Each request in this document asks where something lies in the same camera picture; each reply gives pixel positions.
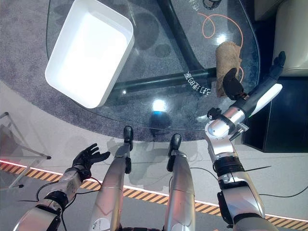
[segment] glass table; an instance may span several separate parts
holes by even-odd
[[[104,106],[95,114],[141,127],[204,129],[211,107],[232,101],[216,94],[216,47],[241,46],[245,92],[259,79],[255,34],[239,0],[100,0],[133,24],[135,43]],[[46,33],[50,57],[73,0],[50,0]]]

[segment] gray carpet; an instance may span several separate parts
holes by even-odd
[[[61,29],[61,25],[65,19],[64,15],[69,9],[67,6],[65,7],[65,5],[57,6],[57,2],[59,1],[54,0],[52,2],[54,7],[52,13],[58,18],[55,20],[57,22],[55,28],[52,28],[51,24],[49,24],[49,35],[47,36],[47,50],[49,50],[49,52],[52,43],[57,38],[57,31]],[[173,97],[173,101],[177,103],[176,107],[179,110],[173,111],[172,113],[174,114],[171,115],[172,125],[170,129],[173,131],[164,130],[157,132],[155,130],[155,135],[153,135],[152,129],[146,128],[149,127],[148,116],[150,116],[150,114],[143,116],[140,120],[136,118],[144,111],[142,107],[152,102],[153,97],[156,95],[161,95],[161,92],[156,91],[152,98],[145,97],[144,93],[141,92],[132,96],[129,100],[118,100],[116,104],[107,104],[92,112],[85,110],[65,95],[50,87],[45,80],[44,71],[48,62],[46,54],[48,3],[47,0],[1,0],[0,8],[0,79],[26,100],[47,113],[81,128],[113,137],[121,138],[123,127],[127,123],[130,123],[134,128],[136,140],[169,141],[172,134],[178,132],[182,135],[184,141],[190,141],[203,139],[203,132],[183,131],[184,129],[182,128],[187,126],[187,130],[201,130],[204,126],[204,121],[198,122],[195,120],[195,117],[187,119],[185,116],[181,115],[180,109],[187,112],[188,115],[191,111],[194,111],[193,115],[195,116],[196,112],[198,115],[206,114],[211,106],[226,108],[230,104],[228,100],[217,100],[214,94],[206,99],[206,103],[204,103],[202,101],[205,100],[204,98],[200,100],[200,96],[196,96],[196,94],[191,91],[190,93],[183,94],[181,92],[179,93],[179,88],[177,88],[172,95],[168,95],[169,93],[167,92],[165,94],[167,94],[169,98]],[[144,43],[145,38],[138,35],[136,36],[137,43],[135,43],[135,51],[140,51],[143,53],[143,56],[140,55],[139,57],[136,53],[132,52],[131,58],[129,59],[130,62],[126,63],[119,77],[119,81],[128,80],[127,76],[132,77],[133,71],[142,73],[142,78],[158,76],[162,73],[172,74],[187,69],[179,48],[172,37],[172,33],[168,30],[166,22],[160,22],[158,25],[155,24],[156,20],[153,18],[153,15],[162,17],[157,16],[162,13],[155,9],[153,10],[153,15],[144,14],[142,10],[145,12],[147,11],[144,5],[136,6],[135,9],[140,10],[140,12],[136,13],[138,18],[140,18],[140,22],[152,22],[150,25],[138,25],[139,28],[146,30],[147,26],[149,26],[148,33],[150,37],[156,35],[156,29],[164,31],[164,33],[163,35],[160,33],[159,38],[147,40],[146,43]],[[183,21],[184,16],[182,14],[179,15],[179,20]],[[153,42],[153,46],[148,47],[149,44],[151,44],[149,41]],[[245,70],[246,77],[244,80],[244,86],[247,90],[250,90],[257,82],[255,72],[258,72],[258,62],[257,64],[252,63],[251,60],[256,58],[254,57],[256,54],[250,54],[252,53],[252,49],[256,48],[255,46],[256,44],[247,46],[247,49],[244,50],[243,53],[243,55],[248,55],[250,57],[247,60],[243,60],[244,65],[248,67],[248,69],[246,68]],[[199,50],[198,46],[194,47],[194,45],[192,45],[192,47],[197,51]],[[165,56],[168,56],[167,59],[160,59],[160,57]],[[202,53],[197,52],[197,56],[201,57]],[[207,54],[204,55],[204,57],[206,58],[202,60],[203,63],[208,63],[210,67],[214,65],[213,59],[211,59],[212,55]],[[99,116],[96,113],[106,116],[109,115],[108,117],[117,121]]]

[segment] floor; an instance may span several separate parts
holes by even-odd
[[[8,185],[14,177],[13,174],[1,172],[0,186]],[[18,202],[18,200],[33,200],[37,188],[45,184],[46,181],[24,177],[22,183],[25,185],[23,188],[0,194],[1,230],[13,230],[19,218],[33,207],[33,202]],[[50,188],[43,189],[40,195],[46,194],[48,189]],[[64,222],[67,230],[87,230],[96,195],[95,192],[79,195],[65,211]],[[165,211],[165,205],[124,197],[121,224],[123,227],[148,227],[161,230],[164,224]],[[196,212],[196,231],[227,231],[229,229],[226,226],[227,224],[221,217]],[[58,231],[63,230],[63,226],[60,225]],[[291,229],[281,227],[278,227],[278,230],[291,231]]]
[[[12,142],[18,144],[25,139],[30,148],[52,157],[51,160],[39,163],[37,167],[64,172],[70,167],[74,157],[90,144],[96,142],[101,151],[109,150],[113,155],[123,142],[122,139],[91,132],[51,116],[16,94],[3,82],[0,84],[1,112],[10,113],[23,136],[21,138],[16,129],[11,127],[15,135]],[[3,118],[1,123],[7,125],[9,121]],[[134,142],[131,152],[132,172],[125,176],[125,185],[168,193],[171,174],[166,170],[167,148],[167,142]],[[306,154],[262,153],[240,144],[239,139],[235,140],[235,148],[245,169],[272,166],[249,173],[259,193],[292,195],[308,185],[305,175],[308,162]],[[204,140],[184,141],[180,150],[187,154],[191,167],[203,167],[213,172]],[[92,167],[93,176],[102,180],[111,160],[112,156],[103,163],[95,164]],[[192,169],[192,177],[196,200],[218,204],[216,194],[220,190],[216,180],[199,169]],[[268,214],[307,219],[307,195],[308,192],[305,191],[292,198],[262,196],[262,200]]]

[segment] white plastic bin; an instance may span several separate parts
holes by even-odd
[[[102,106],[133,44],[129,19],[97,0],[75,0],[47,64],[46,81],[84,107]]]

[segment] robotic hand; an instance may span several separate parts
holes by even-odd
[[[83,180],[91,177],[91,166],[107,159],[110,152],[101,154],[97,144],[81,151],[68,168],[59,182],[54,184],[44,199],[25,213],[13,231],[55,231],[60,225],[61,213],[76,196],[77,189]]]
[[[80,180],[86,180],[91,177],[91,167],[94,163],[104,161],[110,155],[110,152],[100,153],[98,151],[97,144],[94,143],[85,150],[81,151],[73,160],[72,168],[77,168],[80,176]]]

